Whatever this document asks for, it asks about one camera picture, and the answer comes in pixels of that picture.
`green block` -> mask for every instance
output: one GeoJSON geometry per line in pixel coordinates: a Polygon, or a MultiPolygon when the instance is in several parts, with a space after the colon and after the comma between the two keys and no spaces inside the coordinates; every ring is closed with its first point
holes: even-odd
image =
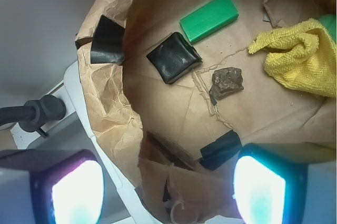
{"type": "Polygon", "coordinates": [[[235,21],[239,13],[232,0],[213,0],[180,20],[191,44],[235,21]]]}

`gray wall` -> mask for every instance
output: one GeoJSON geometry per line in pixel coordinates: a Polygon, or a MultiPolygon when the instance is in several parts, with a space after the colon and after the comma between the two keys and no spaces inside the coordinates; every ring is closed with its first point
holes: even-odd
{"type": "Polygon", "coordinates": [[[0,0],[0,108],[38,99],[63,79],[94,1],[0,0]]]}

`bright light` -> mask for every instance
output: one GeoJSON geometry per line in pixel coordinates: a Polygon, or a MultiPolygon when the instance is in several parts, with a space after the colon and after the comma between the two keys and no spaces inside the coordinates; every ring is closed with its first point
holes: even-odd
{"type": "Polygon", "coordinates": [[[97,223],[103,193],[101,166],[96,161],[85,161],[52,188],[56,223],[97,223]]]}
{"type": "Polygon", "coordinates": [[[241,157],[234,170],[237,208],[247,224],[281,224],[285,180],[254,158],[241,157]]]}

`brown paper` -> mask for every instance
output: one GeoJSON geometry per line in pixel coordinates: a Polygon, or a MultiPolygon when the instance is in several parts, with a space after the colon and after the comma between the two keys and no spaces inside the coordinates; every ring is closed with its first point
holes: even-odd
{"type": "Polygon", "coordinates": [[[248,55],[246,50],[258,33],[271,29],[262,21],[263,3],[269,4],[272,18],[282,16],[273,20],[278,24],[315,17],[325,11],[318,4],[309,10],[303,7],[306,0],[232,0],[240,14],[237,21],[194,45],[203,63],[172,85],[162,81],[146,55],[170,33],[183,33],[179,20],[209,1],[96,0],[76,38],[82,45],[80,78],[97,141],[162,222],[238,217],[232,199],[237,156],[216,171],[197,163],[195,171],[183,170],[169,165],[146,139],[142,143],[143,131],[175,141],[194,160],[201,157],[200,148],[231,129],[243,144],[335,141],[335,99],[285,89],[263,70],[266,53],[248,55]],[[90,64],[90,41],[102,14],[126,28],[123,66],[90,64]],[[244,90],[213,106],[208,95],[212,74],[229,66],[242,69],[244,90]],[[175,204],[171,216],[162,202],[167,179],[175,204]]]}

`yellow microfiber cloth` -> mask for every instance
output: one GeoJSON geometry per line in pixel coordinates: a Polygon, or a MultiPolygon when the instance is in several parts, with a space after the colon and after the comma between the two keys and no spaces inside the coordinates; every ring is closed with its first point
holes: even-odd
{"type": "Polygon", "coordinates": [[[283,86],[336,97],[336,44],[319,21],[260,33],[248,52],[263,48],[269,48],[264,70],[283,86]]]}

